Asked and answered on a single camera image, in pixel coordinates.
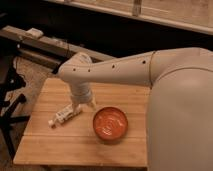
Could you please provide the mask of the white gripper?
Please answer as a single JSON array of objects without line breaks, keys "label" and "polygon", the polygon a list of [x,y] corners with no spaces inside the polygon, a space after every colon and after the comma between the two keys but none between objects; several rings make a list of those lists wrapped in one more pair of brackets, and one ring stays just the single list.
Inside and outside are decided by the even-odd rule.
[{"label": "white gripper", "polygon": [[88,103],[87,105],[96,109],[96,103],[91,101],[93,94],[89,83],[79,83],[70,85],[73,114],[80,113],[80,104]]}]

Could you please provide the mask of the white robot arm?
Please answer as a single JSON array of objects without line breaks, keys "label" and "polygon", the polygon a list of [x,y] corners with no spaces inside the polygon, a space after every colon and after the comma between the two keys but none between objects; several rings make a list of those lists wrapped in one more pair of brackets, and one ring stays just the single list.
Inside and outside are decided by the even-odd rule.
[{"label": "white robot arm", "polygon": [[92,99],[91,82],[150,87],[148,170],[213,171],[213,51],[157,50],[99,63],[79,52],[58,74],[77,104]]}]

